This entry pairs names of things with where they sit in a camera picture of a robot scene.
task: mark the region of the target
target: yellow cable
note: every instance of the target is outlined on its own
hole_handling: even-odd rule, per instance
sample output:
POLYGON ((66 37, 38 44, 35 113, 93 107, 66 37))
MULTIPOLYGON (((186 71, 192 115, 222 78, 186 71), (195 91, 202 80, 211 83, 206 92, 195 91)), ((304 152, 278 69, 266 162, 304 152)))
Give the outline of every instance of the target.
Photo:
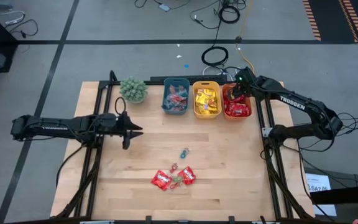
MULTIPOLYGON (((247 6, 246 13, 244 14, 244 22, 243 22, 243 24, 242 24, 239 37, 242 36, 242 33, 244 32, 244 29, 246 28, 247 17, 248 17, 248 15, 249 15, 249 11, 251 10, 253 4, 254 4, 254 0, 250 0, 249 6, 247 6)), ((254 67, 254 65, 246 58, 246 56, 244 56, 244 54, 242 53, 242 51, 241 51, 241 49, 239 48, 239 46, 237 45, 237 43, 236 43, 236 49, 240 52, 241 57, 249 64, 249 66, 251 66, 251 70, 252 70, 252 72, 255 74, 255 67, 254 67)))

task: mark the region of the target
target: black metal frame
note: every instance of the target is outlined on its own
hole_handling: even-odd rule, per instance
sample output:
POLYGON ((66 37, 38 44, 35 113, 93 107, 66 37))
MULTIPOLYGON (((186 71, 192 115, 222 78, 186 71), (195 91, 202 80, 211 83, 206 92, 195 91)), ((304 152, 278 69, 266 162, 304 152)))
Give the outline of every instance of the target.
MULTIPOLYGON (((232 82, 218 82, 218 83, 220 85, 223 85, 223 84, 232 83, 232 82)), ((163 82, 161 82, 161 81, 157 81, 157 82, 156 81, 145 81, 145 84, 146 85, 163 85, 163 82)), ((112 88, 114 85, 120 85, 120 82, 117 80, 116 76, 113 73, 110 73, 109 81, 100 81, 99 82, 98 93, 96 95, 96 103, 95 103, 95 107, 94 107, 94 114, 99 114, 102 94, 103 94, 104 89, 106 89, 106 88, 107 88, 107 95, 106 95, 106 101, 104 102, 104 113, 107 113, 109 111, 109 106, 110 106, 110 101, 111 101, 111 93, 112 93, 112 88)), ((265 103, 266 103, 266 107, 267 107, 267 115, 268 115, 269 125, 271 127, 273 127, 274 119, 273 119, 273 112, 272 112, 270 100, 266 100, 265 103)), ((264 121, 264 115, 263 115, 263 111, 262 111, 261 101, 259 99, 256 99, 256 106, 257 106, 257 114, 258 114, 259 125, 260 125, 260 133, 261 133, 261 136, 263 136, 262 128, 265 127, 265 121, 264 121)), ((55 217, 51 217, 51 219, 48 219, 48 220, 20 222, 20 224, 44 224, 44 223, 70 223, 71 224, 71 223, 79 223, 80 221, 82 221, 82 222, 87 221, 87 220, 91 221, 94 198, 95 198, 95 194, 96 194, 96 184, 98 181, 98 171, 99 171, 99 166, 100 166, 101 154, 102 154, 102 150, 103 150, 103 140, 104 140, 103 136, 98 137, 97 144, 96 144, 97 147, 95 147, 95 148, 88 147, 86 149, 83 170, 81 173, 80 188, 78 189, 77 193, 74 195, 74 197, 70 201, 70 203, 62 211, 62 213, 60 213, 59 215, 57 215, 55 217), (91 155, 92 155, 93 149, 96 149, 96 155, 95 155, 93 167, 89 171, 90 160, 91 160, 91 155), (81 216, 83 194, 84 194, 85 190, 88 188, 89 184, 91 186, 90 186, 89 198, 88 198, 88 202, 87 202, 88 206, 86 208, 86 215, 81 216), (73 213, 73 217, 69 218, 69 216, 73 210, 75 210, 73 213)), ((263 142, 263 146, 264 146, 264 150, 265 150, 264 153, 265 153, 265 158, 266 158, 267 169, 269 170, 273 167, 272 158, 270 157, 270 153, 269 153, 270 150, 272 150, 275 153, 275 158, 276 158, 276 162, 277 162, 277 170, 278 170, 279 177, 273 178, 271 175, 269 175, 270 191, 272 194, 272 203, 273 203, 276 222, 280 222, 280 223, 326 223, 326 222, 322 222, 322 221, 314 220, 314 219, 294 219, 291 205, 288 202, 287 198, 284 198, 285 210, 287 213, 287 217, 283 218, 281 216, 280 204, 278 201, 278 195, 277 195, 277 189, 276 189, 277 182, 275 181, 275 179, 277 179, 277 178, 282 179, 284 186, 287 186, 287 182, 285 180, 285 172, 284 172, 284 168, 283 168, 283 161, 282 161, 280 149, 274 149, 273 147, 271 147, 268 139, 265 137, 262 137, 262 142, 263 142)), ((264 218, 261 217, 261 220, 263 220, 263 221, 257 221, 256 223, 263 223, 264 218)), ((234 217, 228 217, 228 221, 209 222, 209 221, 189 221, 189 220, 152 221, 152 217, 150 217, 150 216, 147 216, 145 218, 145 220, 115 220, 114 223, 139 223, 139 224, 140 223, 147 223, 147 224, 148 223, 161 223, 161 224, 163 224, 163 223, 169 223, 169 224, 171 224, 171 223, 215 223, 215 224, 246 223, 246 224, 251 224, 252 223, 252 224, 255 224, 255 222, 252 222, 252 221, 245 221, 245 222, 235 221, 234 217)))

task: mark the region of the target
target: yellow bin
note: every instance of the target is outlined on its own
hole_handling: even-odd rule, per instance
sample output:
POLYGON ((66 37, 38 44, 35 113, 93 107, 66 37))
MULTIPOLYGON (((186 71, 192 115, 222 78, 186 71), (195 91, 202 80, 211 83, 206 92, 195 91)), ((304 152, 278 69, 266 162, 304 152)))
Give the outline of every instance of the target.
POLYGON ((213 82, 213 81, 202 81, 202 82, 195 82, 193 84, 193 92, 194 92, 194 114, 196 115, 197 118, 199 119, 212 119, 217 117, 221 112, 222 112, 222 104, 221 104, 221 92, 219 90, 219 84, 217 82, 213 82), (197 90, 198 89, 202 89, 202 88, 207 88, 207 89, 211 89, 214 90, 216 93, 216 104, 218 107, 218 112, 216 114, 200 114, 197 112, 197 106, 196 106, 196 96, 197 96, 197 90))

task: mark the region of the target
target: potted plant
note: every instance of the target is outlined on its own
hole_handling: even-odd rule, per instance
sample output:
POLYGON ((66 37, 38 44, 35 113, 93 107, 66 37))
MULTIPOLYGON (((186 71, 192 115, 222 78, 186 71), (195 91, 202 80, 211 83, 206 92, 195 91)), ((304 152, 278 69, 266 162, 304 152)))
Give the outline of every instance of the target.
POLYGON ((120 82, 120 94, 125 100, 131 103, 141 103, 147 96, 147 85, 134 77, 120 82))

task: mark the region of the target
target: blue bin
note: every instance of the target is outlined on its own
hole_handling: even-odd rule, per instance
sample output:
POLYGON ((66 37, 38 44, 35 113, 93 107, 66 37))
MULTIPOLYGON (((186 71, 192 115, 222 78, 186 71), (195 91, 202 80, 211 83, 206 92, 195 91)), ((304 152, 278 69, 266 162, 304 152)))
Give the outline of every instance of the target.
POLYGON ((185 78, 166 78, 164 80, 164 95, 163 95, 163 98, 162 98, 162 106, 161 107, 166 112, 166 114, 184 115, 186 113, 187 107, 189 105, 189 99, 190 99, 190 82, 189 82, 189 80, 187 80, 185 78), (185 109, 183 111, 167 110, 165 105, 164 105, 164 100, 170 94, 169 87, 171 85, 173 85, 175 87, 182 85, 183 87, 185 87, 185 89, 186 89, 186 91, 188 93, 187 104, 186 104, 185 109))

